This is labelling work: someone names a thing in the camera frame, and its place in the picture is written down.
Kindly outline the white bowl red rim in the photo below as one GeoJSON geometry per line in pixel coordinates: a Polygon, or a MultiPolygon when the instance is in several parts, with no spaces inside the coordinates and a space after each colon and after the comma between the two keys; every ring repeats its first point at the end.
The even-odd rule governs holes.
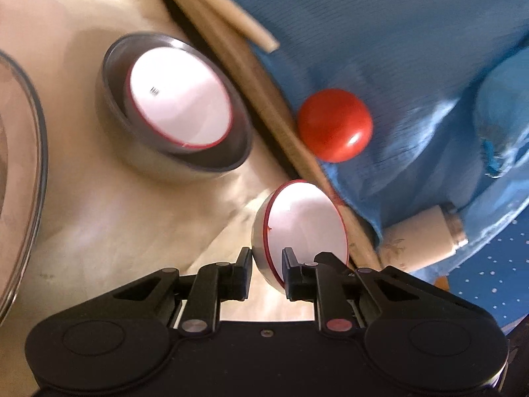
{"type": "Polygon", "coordinates": [[[223,81],[203,59],[181,48],[139,55],[128,69],[123,96],[133,128],[164,152],[217,146],[234,120],[223,81]]]}
{"type": "Polygon", "coordinates": [[[312,263],[321,252],[349,263],[349,240],[340,212],[322,190],[304,180],[287,182],[266,198],[255,217],[251,247],[260,273],[280,292],[285,247],[293,249],[299,263],[312,263]]]}

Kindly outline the white rolling stick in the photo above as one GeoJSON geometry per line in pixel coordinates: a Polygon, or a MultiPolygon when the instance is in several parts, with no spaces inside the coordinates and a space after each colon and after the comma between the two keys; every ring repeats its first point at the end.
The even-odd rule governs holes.
{"type": "Polygon", "coordinates": [[[270,54],[280,47],[278,39],[234,0],[203,1],[229,26],[264,52],[270,54]]]}

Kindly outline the white thermos bottle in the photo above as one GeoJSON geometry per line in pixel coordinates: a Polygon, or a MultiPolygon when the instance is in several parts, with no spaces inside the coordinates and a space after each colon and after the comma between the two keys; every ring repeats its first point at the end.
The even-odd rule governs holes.
{"type": "Polygon", "coordinates": [[[378,256],[384,267],[412,273],[453,256],[467,243],[456,207],[444,203],[384,229],[378,256]]]}

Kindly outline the steel plate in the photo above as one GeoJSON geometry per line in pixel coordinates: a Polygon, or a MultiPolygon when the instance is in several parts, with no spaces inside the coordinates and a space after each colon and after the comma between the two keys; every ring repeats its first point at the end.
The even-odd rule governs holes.
{"type": "Polygon", "coordinates": [[[39,95],[1,54],[1,319],[20,288],[39,231],[48,182],[48,136],[39,95]]]}

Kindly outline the blue cloth garment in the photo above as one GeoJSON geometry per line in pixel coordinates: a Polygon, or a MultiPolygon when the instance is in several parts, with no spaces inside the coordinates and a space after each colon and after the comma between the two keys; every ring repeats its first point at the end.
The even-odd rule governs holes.
{"type": "Polygon", "coordinates": [[[280,46],[258,59],[292,110],[350,91],[374,122],[366,149],[323,167],[381,232],[434,205],[456,206],[466,246],[418,271],[432,282],[476,254],[528,203],[528,145],[486,170],[474,103],[487,73],[528,42],[528,0],[234,0],[280,46]]]}

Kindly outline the red tomato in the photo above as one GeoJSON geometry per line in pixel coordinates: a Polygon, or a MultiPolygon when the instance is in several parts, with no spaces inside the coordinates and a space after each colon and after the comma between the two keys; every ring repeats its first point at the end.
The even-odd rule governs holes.
{"type": "Polygon", "coordinates": [[[373,127],[368,107],[340,89],[312,94],[297,113],[300,140],[316,157],[331,163],[359,155],[369,144],[373,127]]]}

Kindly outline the blue dotted fabric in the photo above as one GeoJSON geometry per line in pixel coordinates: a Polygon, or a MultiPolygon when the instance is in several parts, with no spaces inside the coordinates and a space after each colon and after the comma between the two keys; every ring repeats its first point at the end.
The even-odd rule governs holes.
{"type": "Polygon", "coordinates": [[[505,334],[528,315],[528,219],[528,210],[522,211],[447,276],[450,292],[491,313],[505,334]]]}

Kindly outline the steel bowl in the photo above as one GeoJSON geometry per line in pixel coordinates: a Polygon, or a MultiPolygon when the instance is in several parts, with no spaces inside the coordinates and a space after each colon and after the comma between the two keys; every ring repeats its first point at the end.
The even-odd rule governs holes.
{"type": "Polygon", "coordinates": [[[96,102],[117,156],[160,181],[222,177],[252,150],[252,124],[228,77],[165,34],[137,32],[115,41],[101,62],[96,102]]]}

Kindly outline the wooden board shelf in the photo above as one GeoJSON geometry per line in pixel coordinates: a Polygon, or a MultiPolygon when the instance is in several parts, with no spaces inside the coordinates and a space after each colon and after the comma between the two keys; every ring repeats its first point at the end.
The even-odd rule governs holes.
{"type": "Polygon", "coordinates": [[[350,239],[349,251],[354,265],[381,269],[373,247],[373,231],[338,196],[316,157],[298,138],[289,106],[251,50],[250,45],[254,43],[229,26],[203,0],[173,1],[227,69],[300,177],[321,188],[338,206],[350,239]]]}

